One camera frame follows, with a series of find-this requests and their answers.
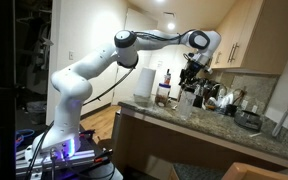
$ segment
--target spice jar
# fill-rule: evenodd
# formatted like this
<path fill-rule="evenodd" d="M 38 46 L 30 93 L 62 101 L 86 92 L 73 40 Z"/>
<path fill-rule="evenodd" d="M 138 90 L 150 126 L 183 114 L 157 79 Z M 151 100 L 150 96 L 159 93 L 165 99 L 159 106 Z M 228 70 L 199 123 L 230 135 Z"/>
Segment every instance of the spice jar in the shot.
<path fill-rule="evenodd" d="M 155 103 L 158 106 L 165 107 L 170 94 L 171 86 L 169 84 L 159 83 L 155 96 Z"/>

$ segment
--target wooden floor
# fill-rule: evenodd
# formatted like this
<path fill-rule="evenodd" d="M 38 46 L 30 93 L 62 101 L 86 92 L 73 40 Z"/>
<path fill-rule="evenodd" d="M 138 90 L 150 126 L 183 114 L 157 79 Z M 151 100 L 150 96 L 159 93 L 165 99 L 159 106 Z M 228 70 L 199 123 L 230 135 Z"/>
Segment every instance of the wooden floor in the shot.
<path fill-rule="evenodd" d="M 114 118 L 116 111 L 121 107 L 114 105 L 109 106 L 87 118 L 81 120 L 81 126 L 85 129 L 94 129 L 95 134 L 93 140 L 101 148 L 111 149 L 111 135 L 114 124 Z"/>

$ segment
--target jar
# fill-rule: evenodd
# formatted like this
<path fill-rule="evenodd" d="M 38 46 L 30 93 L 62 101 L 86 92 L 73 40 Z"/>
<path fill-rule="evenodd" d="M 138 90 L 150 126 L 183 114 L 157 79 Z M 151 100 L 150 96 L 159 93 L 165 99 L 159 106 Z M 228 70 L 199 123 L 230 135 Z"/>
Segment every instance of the jar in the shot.
<path fill-rule="evenodd" d="M 180 101 L 177 105 L 177 114 L 182 120 L 187 120 L 191 116 L 195 98 L 196 95 L 193 91 L 188 89 L 182 91 Z"/>
<path fill-rule="evenodd" d="M 165 107 L 170 94 L 171 86 L 169 84 L 159 83 L 155 96 L 155 103 L 160 107 Z"/>

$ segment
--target power outlet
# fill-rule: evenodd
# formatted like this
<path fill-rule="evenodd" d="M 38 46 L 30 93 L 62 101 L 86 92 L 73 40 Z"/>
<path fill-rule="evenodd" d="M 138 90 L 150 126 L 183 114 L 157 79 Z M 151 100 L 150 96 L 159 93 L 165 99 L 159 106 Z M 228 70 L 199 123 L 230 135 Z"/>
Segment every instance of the power outlet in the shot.
<path fill-rule="evenodd" d="M 241 104 L 241 108 L 242 108 L 243 110 L 245 110 L 246 107 L 247 107 L 247 104 L 248 104 L 248 101 L 243 100 L 243 102 L 242 102 L 242 104 Z"/>
<path fill-rule="evenodd" d="M 74 52 L 73 51 L 69 51 L 68 52 L 68 59 L 69 60 L 74 60 Z"/>
<path fill-rule="evenodd" d="M 252 112 L 253 112 L 253 113 L 256 113 L 257 108 L 258 108 L 258 107 L 257 107 L 256 105 L 254 105 L 253 108 L 252 108 Z"/>

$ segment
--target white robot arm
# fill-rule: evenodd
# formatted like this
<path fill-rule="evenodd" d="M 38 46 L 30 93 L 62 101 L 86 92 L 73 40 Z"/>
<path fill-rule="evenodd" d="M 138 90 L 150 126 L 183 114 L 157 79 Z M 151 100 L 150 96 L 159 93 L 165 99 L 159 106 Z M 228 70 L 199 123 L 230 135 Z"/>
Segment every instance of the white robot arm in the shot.
<path fill-rule="evenodd" d="M 61 93 L 61 100 L 55 108 L 54 125 L 39 149 L 40 156 L 49 156 L 51 149 L 64 152 L 68 157 L 78 151 L 81 108 L 92 94 L 92 86 L 88 80 L 100 75 L 114 61 L 125 68 L 134 68 L 138 62 L 137 51 L 157 50 L 168 45 L 185 45 L 198 50 L 197 53 L 191 54 L 196 64 L 194 71 L 197 73 L 200 69 L 208 69 L 206 65 L 218 47 L 221 37 L 215 31 L 190 30 L 180 35 L 157 30 L 123 30 L 116 34 L 114 40 L 115 45 L 108 43 L 98 47 L 82 60 L 53 73 L 51 82 Z M 25 154 L 26 159 L 32 158 L 41 137 L 42 135 L 34 140 L 31 152 Z"/>

